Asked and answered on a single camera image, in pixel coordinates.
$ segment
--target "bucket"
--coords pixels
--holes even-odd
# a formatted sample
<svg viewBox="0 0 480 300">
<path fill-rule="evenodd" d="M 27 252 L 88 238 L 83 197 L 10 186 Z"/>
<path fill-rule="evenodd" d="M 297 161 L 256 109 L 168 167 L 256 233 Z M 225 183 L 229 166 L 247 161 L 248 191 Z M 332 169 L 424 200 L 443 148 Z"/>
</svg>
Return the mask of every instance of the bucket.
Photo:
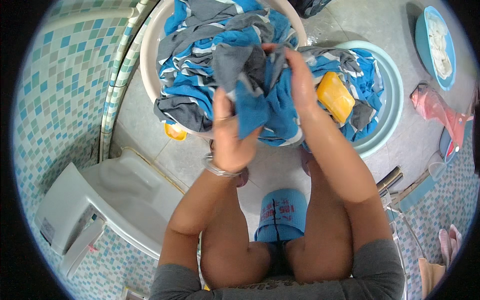
<svg viewBox="0 0 480 300">
<path fill-rule="evenodd" d="M 417 25 L 415 28 L 415 45 L 417 47 L 417 51 L 420 55 L 421 61 L 427 69 L 428 73 L 430 73 L 430 75 L 437 80 L 438 84 L 443 90 L 449 91 L 455 83 L 456 73 L 456 57 L 452 36 L 450 35 L 450 31 L 448 31 L 447 35 L 445 36 L 445 52 L 447 53 L 447 56 L 450 59 L 450 63 L 452 64 L 452 74 L 447 78 L 442 79 L 440 76 L 438 76 L 437 70 L 435 69 L 433 64 L 432 50 L 430 48 L 430 39 L 428 35 L 429 32 L 427 25 L 428 13 L 439 17 L 446 26 L 445 20 L 442 18 L 442 15 L 440 15 L 440 13 L 433 6 L 425 8 L 423 13 L 417 19 Z"/>
<path fill-rule="evenodd" d="M 164 25 L 168 17 L 174 11 L 174 0 L 163 0 L 150 15 L 151 20 L 145 30 L 142 48 L 140 49 L 140 72 L 142 74 L 142 81 L 147 91 L 150 100 L 155 103 L 155 100 L 160 97 L 160 79 L 156 70 L 156 58 L 158 54 L 158 44 L 162 38 L 165 37 Z M 300 17 L 295 9 L 286 0 L 262 0 L 260 3 L 265 3 L 277 12 L 285 15 L 290 23 L 297 31 L 299 47 L 307 45 L 307 34 L 303 28 Z M 177 123 L 179 127 L 185 132 L 198 135 L 204 138 L 213 138 L 213 133 L 209 132 L 194 132 L 185 126 Z"/>
<path fill-rule="evenodd" d="M 382 108 L 378 112 L 375 130 L 353 143 L 353 148 L 361 158 L 365 158 L 383 147 L 395 130 L 403 109 L 403 82 L 392 58 L 380 47 L 365 41 L 349 41 L 336 46 L 342 49 L 361 48 L 377 60 L 378 69 L 384 82 L 384 92 L 380 97 Z"/>
</svg>

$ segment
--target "wrist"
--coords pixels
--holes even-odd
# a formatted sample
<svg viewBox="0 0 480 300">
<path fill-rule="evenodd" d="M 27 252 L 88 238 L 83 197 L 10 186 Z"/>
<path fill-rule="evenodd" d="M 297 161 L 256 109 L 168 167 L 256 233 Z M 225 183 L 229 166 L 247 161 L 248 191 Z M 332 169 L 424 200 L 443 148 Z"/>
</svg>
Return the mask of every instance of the wrist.
<svg viewBox="0 0 480 300">
<path fill-rule="evenodd" d="M 243 169 L 243 167 L 232 167 L 232 166 L 227 166 L 226 164 L 222 164 L 218 159 L 214 156 L 211 161 L 212 165 L 219 169 L 220 171 L 225 171 L 228 173 L 240 173 Z"/>
<path fill-rule="evenodd" d="M 300 118 L 300 124 L 302 125 L 311 120 L 319 119 L 323 114 L 325 114 L 325 112 L 315 103 L 315 105 L 312 105 L 309 108 L 297 110 L 297 114 Z"/>
</svg>

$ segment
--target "toilet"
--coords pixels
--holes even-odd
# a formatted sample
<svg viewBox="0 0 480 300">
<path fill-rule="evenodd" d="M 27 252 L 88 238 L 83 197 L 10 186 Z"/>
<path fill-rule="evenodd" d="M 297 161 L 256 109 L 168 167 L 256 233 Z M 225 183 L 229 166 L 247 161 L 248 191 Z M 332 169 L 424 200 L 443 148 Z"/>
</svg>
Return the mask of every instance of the toilet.
<svg viewBox="0 0 480 300">
<path fill-rule="evenodd" d="M 71 277 L 105 226 L 158 259 L 182 197 L 183 191 L 126 148 L 120 157 L 81 172 L 70 163 L 40 203 L 35 224 L 52 250 L 64 256 L 60 270 Z M 84 228 L 94 214 L 95 221 Z"/>
</svg>

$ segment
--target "white basin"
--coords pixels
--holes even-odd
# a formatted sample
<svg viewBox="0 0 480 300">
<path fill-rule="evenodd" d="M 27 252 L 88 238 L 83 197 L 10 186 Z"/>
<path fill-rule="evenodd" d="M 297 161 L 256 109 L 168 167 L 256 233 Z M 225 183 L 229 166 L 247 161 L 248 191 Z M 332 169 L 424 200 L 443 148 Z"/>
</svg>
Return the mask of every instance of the white basin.
<svg viewBox="0 0 480 300">
<path fill-rule="evenodd" d="M 262 0 L 261 2 L 285 15 L 290 20 L 293 29 L 297 31 L 299 47 L 307 45 L 307 34 L 305 33 L 300 17 L 287 0 Z M 165 37 L 163 27 L 168 17 L 174 13 L 174 3 L 174 0 L 163 0 L 151 14 L 152 19 L 145 30 L 142 48 L 140 49 L 140 72 L 142 74 L 142 81 L 148 97 L 153 103 L 155 103 L 155 100 L 160 97 L 161 87 L 160 79 L 156 70 L 158 44 L 160 43 L 160 40 Z M 184 126 L 181 126 L 181 124 L 177 125 L 188 133 L 205 138 L 213 138 L 211 132 L 193 132 Z"/>
</svg>

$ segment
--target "blue bowl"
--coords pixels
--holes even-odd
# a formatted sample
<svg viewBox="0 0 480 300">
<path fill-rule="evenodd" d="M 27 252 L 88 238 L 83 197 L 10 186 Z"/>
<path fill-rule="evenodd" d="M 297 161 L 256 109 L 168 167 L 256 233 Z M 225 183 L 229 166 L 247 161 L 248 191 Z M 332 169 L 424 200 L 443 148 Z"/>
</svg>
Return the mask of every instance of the blue bowl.
<svg viewBox="0 0 480 300">
<path fill-rule="evenodd" d="M 452 36 L 450 35 L 450 31 L 448 31 L 447 35 L 445 36 L 445 40 L 447 43 L 445 51 L 447 52 L 448 58 L 452 63 L 452 74 L 446 79 L 442 79 L 440 76 L 437 75 L 437 70 L 433 65 L 433 57 L 432 51 L 430 50 L 430 39 L 428 38 L 429 32 L 426 21 L 427 13 L 438 16 L 440 20 L 442 20 L 442 22 L 445 24 L 445 20 L 433 6 L 425 8 L 423 14 L 419 16 L 417 20 L 417 27 L 415 29 L 415 44 L 417 45 L 417 51 L 420 55 L 421 61 L 423 62 L 423 65 L 427 69 L 428 73 L 430 73 L 433 78 L 437 79 L 438 84 L 444 91 L 449 91 L 455 83 L 456 73 L 455 49 L 453 47 Z"/>
</svg>

